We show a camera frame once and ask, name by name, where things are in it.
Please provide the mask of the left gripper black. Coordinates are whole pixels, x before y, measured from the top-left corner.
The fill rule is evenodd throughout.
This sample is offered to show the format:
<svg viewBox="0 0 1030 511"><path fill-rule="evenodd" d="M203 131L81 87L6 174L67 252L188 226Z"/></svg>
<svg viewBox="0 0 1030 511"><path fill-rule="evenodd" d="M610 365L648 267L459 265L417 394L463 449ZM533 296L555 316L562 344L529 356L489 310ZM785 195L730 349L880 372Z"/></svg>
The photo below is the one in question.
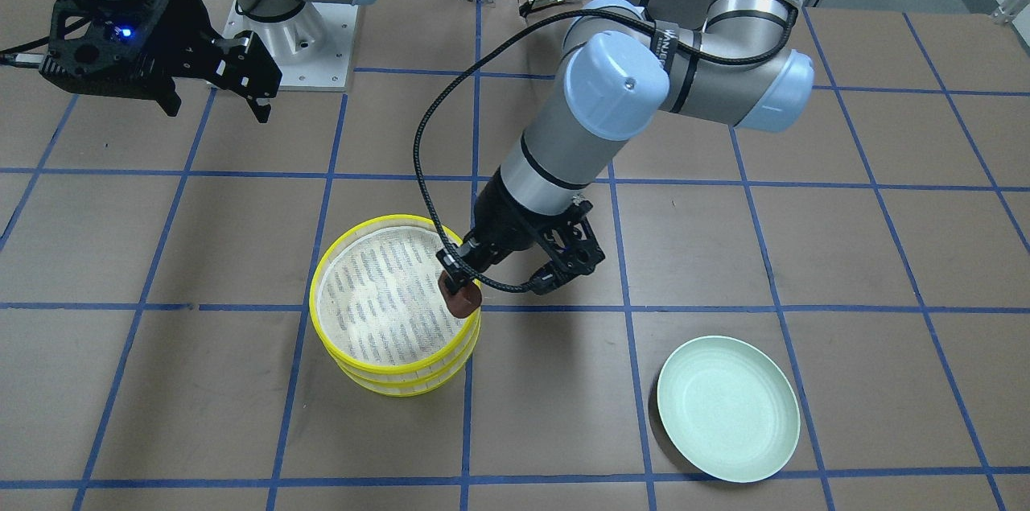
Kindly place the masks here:
<svg viewBox="0 0 1030 511"><path fill-rule="evenodd" d="M566 207L577 202L571 200ZM473 229L464 237L468 247L457 247L455 253L442 248L435 254L443 266L441 287L444 292L459 292L476 284L464 265L484 273L512 252L529 250L536 245L531 236L534 226L562 213L544 215L533 212L511 196L501 178L492 178L476 199L473 214Z"/></svg>

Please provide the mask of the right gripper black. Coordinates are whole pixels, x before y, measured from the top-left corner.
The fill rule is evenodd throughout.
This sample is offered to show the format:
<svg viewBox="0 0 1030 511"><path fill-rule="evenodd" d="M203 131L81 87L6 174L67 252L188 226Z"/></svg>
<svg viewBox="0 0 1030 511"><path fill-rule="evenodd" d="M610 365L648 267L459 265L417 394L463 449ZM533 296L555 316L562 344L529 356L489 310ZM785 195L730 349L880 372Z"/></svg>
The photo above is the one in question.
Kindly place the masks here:
<svg viewBox="0 0 1030 511"><path fill-rule="evenodd" d="M159 13L146 39L163 74L205 80L243 97L254 118L266 123L281 71L255 31L225 38L211 24L203 0L157 0Z"/></svg>

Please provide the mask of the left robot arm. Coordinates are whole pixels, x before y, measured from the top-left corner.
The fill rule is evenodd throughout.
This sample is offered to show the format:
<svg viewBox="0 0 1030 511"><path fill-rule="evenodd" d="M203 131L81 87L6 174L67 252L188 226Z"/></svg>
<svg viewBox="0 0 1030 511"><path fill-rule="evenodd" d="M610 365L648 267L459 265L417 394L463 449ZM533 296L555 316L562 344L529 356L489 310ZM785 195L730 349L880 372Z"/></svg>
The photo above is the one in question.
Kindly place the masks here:
<svg viewBox="0 0 1030 511"><path fill-rule="evenodd" d="M788 49L803 0L590 0L569 19L553 90L480 192L473 229L437 253L446 297L479 284L554 291L604 259L584 188L658 112L781 132L801 116L813 61ZM520 285L485 271L533 246Z"/></svg>

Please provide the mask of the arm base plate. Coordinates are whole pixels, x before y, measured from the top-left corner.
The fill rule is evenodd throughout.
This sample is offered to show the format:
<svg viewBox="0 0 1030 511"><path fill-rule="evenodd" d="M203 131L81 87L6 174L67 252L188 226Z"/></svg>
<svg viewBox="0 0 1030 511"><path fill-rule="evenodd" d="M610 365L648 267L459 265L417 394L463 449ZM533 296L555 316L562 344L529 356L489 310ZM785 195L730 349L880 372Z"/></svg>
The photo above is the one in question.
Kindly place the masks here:
<svg viewBox="0 0 1030 511"><path fill-rule="evenodd" d="M224 35L251 30L281 71L280 92L345 93L353 74L360 6L307 2L296 16L259 23L229 7Z"/></svg>

